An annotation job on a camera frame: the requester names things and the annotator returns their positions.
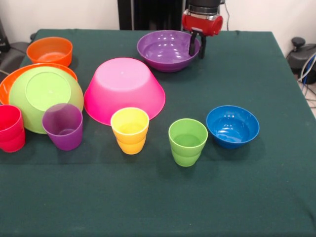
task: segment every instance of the red cup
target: red cup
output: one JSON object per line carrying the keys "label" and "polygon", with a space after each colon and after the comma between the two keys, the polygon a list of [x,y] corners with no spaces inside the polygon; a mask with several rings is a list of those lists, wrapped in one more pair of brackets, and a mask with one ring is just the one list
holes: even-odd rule
{"label": "red cup", "polygon": [[16,152],[25,144],[22,113],[13,105],[0,105],[0,149]]}

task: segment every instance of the orange bowl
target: orange bowl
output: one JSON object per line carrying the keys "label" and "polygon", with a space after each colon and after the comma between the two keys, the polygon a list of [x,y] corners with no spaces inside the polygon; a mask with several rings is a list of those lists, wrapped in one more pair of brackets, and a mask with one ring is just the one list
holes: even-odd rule
{"label": "orange bowl", "polygon": [[73,55],[73,44],[62,37],[46,37],[34,41],[26,50],[32,63],[57,63],[68,67]]}
{"label": "orange bowl", "polygon": [[70,74],[76,81],[78,81],[77,75],[74,73],[74,71],[71,70],[70,68],[67,68],[66,66],[55,64],[55,63],[31,64],[23,68],[19,68],[18,70],[15,70],[13,73],[8,75],[0,83],[0,103],[2,103],[3,105],[9,104],[9,93],[16,79],[27,70],[32,69],[32,68],[37,68],[37,67],[55,67],[55,68],[61,69],[65,71],[66,73]]}

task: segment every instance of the white wall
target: white wall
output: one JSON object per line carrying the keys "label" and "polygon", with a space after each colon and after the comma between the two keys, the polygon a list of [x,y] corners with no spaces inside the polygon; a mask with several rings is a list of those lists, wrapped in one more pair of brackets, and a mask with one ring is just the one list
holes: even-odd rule
{"label": "white wall", "polygon": [[[230,30],[272,31],[284,54],[294,36],[316,43],[316,0],[227,0],[227,7]],[[227,18],[223,6],[221,14]],[[0,16],[10,42],[29,41],[40,28],[119,29],[117,0],[0,0]]]}
{"label": "white wall", "polygon": [[[226,1],[230,30],[272,31],[284,55],[292,49],[295,36],[316,43],[316,0]],[[227,19],[223,6],[221,14]]]}
{"label": "white wall", "polygon": [[117,0],[0,0],[0,17],[10,42],[41,28],[119,29]]}

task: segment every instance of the green bowl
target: green bowl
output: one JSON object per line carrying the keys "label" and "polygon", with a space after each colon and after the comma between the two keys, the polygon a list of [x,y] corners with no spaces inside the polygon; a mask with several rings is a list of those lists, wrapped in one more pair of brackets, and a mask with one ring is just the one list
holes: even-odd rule
{"label": "green bowl", "polygon": [[42,117],[51,106],[70,103],[83,110],[83,93],[77,81],[55,67],[33,68],[21,74],[12,85],[9,104],[20,108],[24,127],[46,134]]}

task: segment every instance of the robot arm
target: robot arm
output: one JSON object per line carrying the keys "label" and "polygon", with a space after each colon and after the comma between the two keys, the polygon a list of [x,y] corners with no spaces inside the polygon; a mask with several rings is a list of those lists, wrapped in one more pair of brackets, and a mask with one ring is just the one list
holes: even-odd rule
{"label": "robot arm", "polygon": [[199,57],[204,58],[206,37],[218,35],[223,26],[223,17],[219,15],[219,6],[225,0],[188,0],[188,9],[182,15],[182,25],[192,36],[189,54],[195,53],[195,39],[201,37]]}

